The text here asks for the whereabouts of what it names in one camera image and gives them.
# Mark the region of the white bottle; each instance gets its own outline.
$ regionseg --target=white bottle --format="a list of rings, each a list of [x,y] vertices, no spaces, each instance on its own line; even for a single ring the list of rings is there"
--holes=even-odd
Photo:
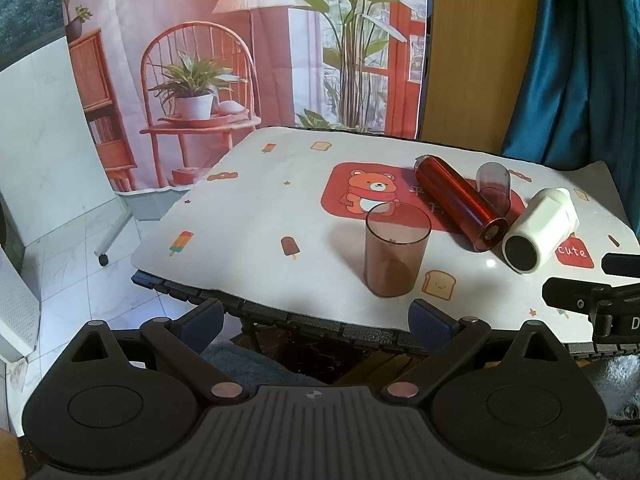
[[[522,274],[535,272],[578,225],[569,190],[541,189],[504,236],[504,259]]]

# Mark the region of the transparent cup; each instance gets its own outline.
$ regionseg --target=transparent cup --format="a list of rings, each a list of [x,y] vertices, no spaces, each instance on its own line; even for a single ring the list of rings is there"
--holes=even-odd
[[[364,278],[369,290],[383,298],[410,292],[431,234],[422,209],[403,202],[372,208],[366,219]]]
[[[511,208],[511,175],[497,162],[486,162],[476,173],[478,193],[487,200],[500,216]]]

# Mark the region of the brown plastic cup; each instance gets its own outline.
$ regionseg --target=brown plastic cup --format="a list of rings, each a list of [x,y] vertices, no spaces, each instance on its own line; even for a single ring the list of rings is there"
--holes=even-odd
[[[383,298],[410,292],[420,273],[431,220],[416,206],[386,202],[369,211],[364,254],[364,279]]]

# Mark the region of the circular pad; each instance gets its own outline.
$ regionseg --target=circular pad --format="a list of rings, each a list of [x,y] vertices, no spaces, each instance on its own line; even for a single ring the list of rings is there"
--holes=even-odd
[[[460,375],[434,397],[431,420],[458,454],[490,469],[542,473],[584,460],[607,413],[580,370],[551,371],[557,364],[522,359]]]
[[[139,394],[122,386],[96,386],[77,394],[69,402],[69,415],[88,428],[116,428],[142,411]]]
[[[108,472],[170,452],[198,405],[177,379],[111,358],[56,362],[28,400],[25,434],[53,464]]]

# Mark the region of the teal curtain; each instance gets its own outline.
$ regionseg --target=teal curtain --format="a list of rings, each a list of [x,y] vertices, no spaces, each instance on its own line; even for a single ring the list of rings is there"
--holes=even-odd
[[[640,234],[640,0],[539,0],[502,154],[609,167]]]

